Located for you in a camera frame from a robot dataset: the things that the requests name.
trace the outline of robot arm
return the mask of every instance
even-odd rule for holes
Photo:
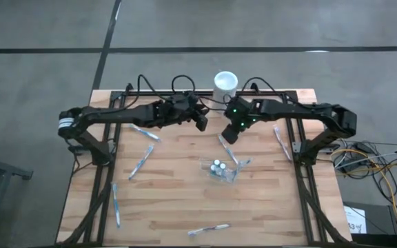
[[[198,104],[199,97],[193,92],[174,94],[166,101],[155,101],[134,108],[95,108],[76,107],[59,115],[58,135],[64,139],[74,139],[92,153],[94,165],[107,165],[111,161],[108,144],[95,139],[88,127],[95,123],[133,123],[139,127],[165,127],[181,124],[183,121],[196,122],[196,127],[204,131],[207,125],[205,115],[209,112]]]
[[[301,143],[297,162],[314,165],[318,151],[337,138],[349,138],[356,134],[356,114],[339,105],[281,103],[270,99],[254,99],[251,102],[236,96],[225,110],[231,123],[222,132],[228,143],[235,143],[238,134],[259,121],[276,121],[280,118],[314,119],[322,121],[327,129],[313,140]]]

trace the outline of wooden tabletop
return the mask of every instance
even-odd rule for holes
[[[296,91],[300,102],[316,102],[314,90]],[[110,92],[93,91],[90,105],[107,107]],[[155,100],[156,97],[142,96],[136,104]],[[216,112],[210,112],[207,117],[209,121],[204,132],[198,131],[194,122],[161,130],[151,129],[162,142],[155,143],[154,151],[132,180],[128,180],[130,172],[154,141],[122,125],[113,179],[119,188],[121,228],[116,228],[111,202],[104,245],[265,246],[306,243],[294,166],[287,161],[273,132],[274,124],[278,125],[282,139],[289,147],[285,120],[257,123],[239,135],[237,142],[230,147],[237,158],[252,157],[254,160],[240,172],[236,182],[229,185],[216,182],[201,170],[201,159],[220,159],[234,166],[217,138],[228,120]],[[319,121],[304,120],[303,124],[307,138],[313,138],[323,130]],[[101,139],[103,125],[93,125],[89,132]],[[91,158],[84,156],[80,160],[84,165]],[[351,240],[332,164],[318,161],[313,168],[323,211],[335,228]],[[57,241],[65,240],[85,216],[94,175],[95,167],[89,166],[72,178]],[[94,237],[98,220],[95,218],[94,221]],[[311,220],[316,233],[313,214]],[[225,223],[232,226],[194,238],[187,235],[190,230]]]

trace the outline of toothbrush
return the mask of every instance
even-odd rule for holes
[[[223,145],[223,147],[225,148],[226,152],[229,154],[229,156],[231,156],[232,160],[238,165],[238,160],[236,159],[234,153],[231,151],[231,149],[225,144],[225,141],[223,140],[223,137],[219,134],[218,135],[218,139],[221,143],[221,145]]]
[[[119,214],[119,204],[117,203],[117,184],[112,183],[113,189],[113,201],[114,201],[114,210],[116,212],[116,224],[117,228],[121,228],[121,216]]]
[[[146,159],[151,154],[153,149],[154,149],[154,144],[151,144],[148,147],[148,150],[146,151],[145,156],[137,163],[137,166],[132,170],[130,176],[128,176],[128,180],[131,180],[131,178],[133,178],[133,176],[136,174],[136,172],[142,167],[142,165],[145,163]]]
[[[288,161],[291,162],[292,159],[290,158],[289,152],[288,152],[287,149],[286,149],[286,145],[285,145],[284,142],[281,140],[281,137],[280,137],[280,129],[279,129],[277,126],[275,126],[275,127],[274,127],[274,131],[275,131],[276,139],[278,140],[278,142],[280,143],[281,147],[283,148],[283,151],[284,151],[284,153],[286,154],[286,157],[287,157]]]
[[[201,232],[204,232],[204,231],[219,230],[219,229],[224,229],[224,228],[228,228],[228,227],[231,227],[231,225],[230,224],[223,224],[223,225],[217,225],[215,227],[205,227],[205,228],[200,228],[200,229],[197,229],[197,230],[189,231],[187,233],[187,235],[189,237],[194,237],[197,234],[199,234]]]
[[[152,133],[150,133],[148,131],[145,131],[145,130],[141,129],[140,127],[137,127],[136,125],[130,124],[129,127],[131,127],[132,129],[134,129],[134,130],[136,130],[136,131],[138,131],[138,132],[140,132],[140,133],[142,133],[142,134],[144,134],[144,135],[146,135],[146,136],[148,136],[150,138],[153,138],[157,142],[161,142],[162,141],[156,134],[152,134]]]

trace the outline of label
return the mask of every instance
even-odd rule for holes
[[[367,228],[365,226],[365,211],[353,207],[344,206],[345,216],[349,223],[349,230],[351,234],[366,234]]]
[[[73,122],[74,122],[74,118],[62,118],[61,120],[59,120],[58,129],[62,127],[69,127],[73,124]]]

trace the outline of concrete floor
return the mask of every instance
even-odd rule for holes
[[[113,4],[0,0],[0,48],[101,48]],[[123,0],[111,46],[311,45],[397,45],[397,1]],[[72,164],[57,116],[86,105],[98,62],[99,54],[0,54],[0,161],[34,170],[31,181],[12,181],[0,247],[54,242]],[[319,101],[358,114],[355,139],[397,143],[397,52],[110,54],[101,89],[124,88],[138,74],[158,89],[177,74],[209,88],[220,70],[241,82],[314,88]],[[345,201],[388,204],[370,178],[338,183]]]

